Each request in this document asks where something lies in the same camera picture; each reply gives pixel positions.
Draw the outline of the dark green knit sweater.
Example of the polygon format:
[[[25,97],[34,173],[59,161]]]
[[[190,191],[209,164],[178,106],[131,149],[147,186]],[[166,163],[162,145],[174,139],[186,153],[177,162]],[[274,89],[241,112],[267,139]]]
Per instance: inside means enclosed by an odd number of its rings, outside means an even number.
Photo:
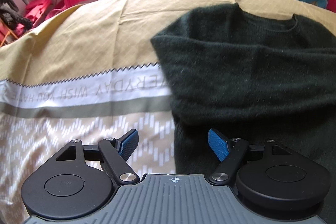
[[[177,173],[213,173],[216,129],[274,139],[335,175],[335,36],[323,24],[225,4],[193,9],[150,41],[171,90]]]

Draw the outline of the tan patterned bed sheet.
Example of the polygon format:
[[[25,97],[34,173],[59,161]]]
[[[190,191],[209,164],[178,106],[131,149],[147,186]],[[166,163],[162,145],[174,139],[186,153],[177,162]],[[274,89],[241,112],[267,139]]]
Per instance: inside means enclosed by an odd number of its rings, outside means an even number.
[[[139,132],[129,165],[174,173],[170,92],[150,38],[196,7],[303,15],[335,31],[335,13],[296,0],[99,0],[46,20],[1,48],[1,223],[22,223],[26,178],[74,139]]]

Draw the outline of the wooden shelf rack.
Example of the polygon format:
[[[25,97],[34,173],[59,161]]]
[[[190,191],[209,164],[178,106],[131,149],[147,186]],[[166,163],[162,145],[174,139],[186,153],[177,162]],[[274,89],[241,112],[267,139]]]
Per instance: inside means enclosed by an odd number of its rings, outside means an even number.
[[[1,25],[1,45],[0,47],[7,46],[13,42],[15,42],[18,37],[16,34],[8,28],[7,25],[1,20],[0,22]]]

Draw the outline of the red bags pile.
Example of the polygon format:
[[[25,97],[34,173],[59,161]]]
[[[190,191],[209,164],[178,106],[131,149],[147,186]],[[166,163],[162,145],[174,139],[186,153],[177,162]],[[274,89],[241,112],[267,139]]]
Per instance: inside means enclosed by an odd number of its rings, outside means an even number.
[[[59,0],[55,5],[52,0],[32,0],[26,7],[24,17],[31,20],[33,28],[43,21],[52,18],[66,9],[64,0]]]

